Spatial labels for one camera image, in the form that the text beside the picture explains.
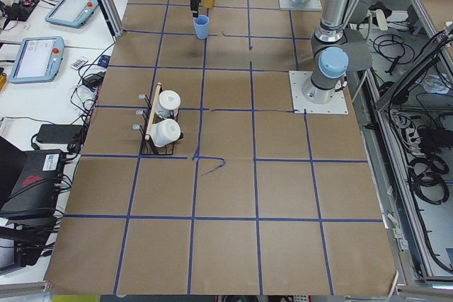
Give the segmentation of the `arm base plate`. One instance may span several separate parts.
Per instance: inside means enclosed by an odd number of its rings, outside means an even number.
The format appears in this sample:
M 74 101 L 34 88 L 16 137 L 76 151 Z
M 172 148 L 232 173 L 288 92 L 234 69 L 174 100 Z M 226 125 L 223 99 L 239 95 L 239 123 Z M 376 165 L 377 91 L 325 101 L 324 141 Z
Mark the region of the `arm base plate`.
M 311 71 L 289 71 L 293 111 L 299 114 L 347 115 L 340 79 L 334 88 L 326 91 L 315 87 L 311 75 Z
M 279 0 L 280 10 L 315 11 L 322 10 L 321 0 Z

